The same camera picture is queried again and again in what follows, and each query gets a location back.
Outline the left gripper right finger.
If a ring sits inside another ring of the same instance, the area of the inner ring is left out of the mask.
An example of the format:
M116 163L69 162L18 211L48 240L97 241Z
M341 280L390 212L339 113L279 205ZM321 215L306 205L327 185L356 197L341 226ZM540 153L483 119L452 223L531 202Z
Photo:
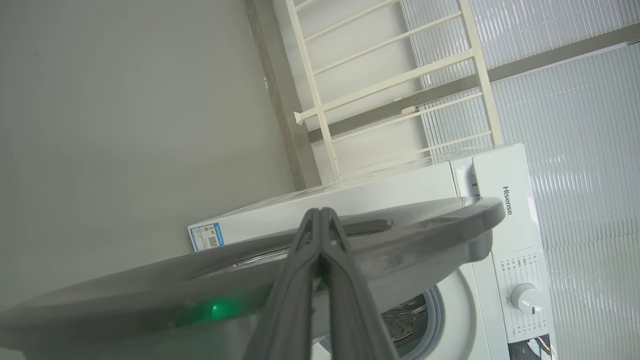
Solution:
M320 276L329 292L332 358L397 360L338 214L328 207L320 210Z

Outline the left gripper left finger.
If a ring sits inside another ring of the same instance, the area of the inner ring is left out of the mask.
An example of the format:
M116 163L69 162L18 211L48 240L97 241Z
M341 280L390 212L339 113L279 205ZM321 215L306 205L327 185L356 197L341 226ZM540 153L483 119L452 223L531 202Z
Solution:
M302 217L243 356L245 360L313 357L313 283L320 257L320 217L318 208Z

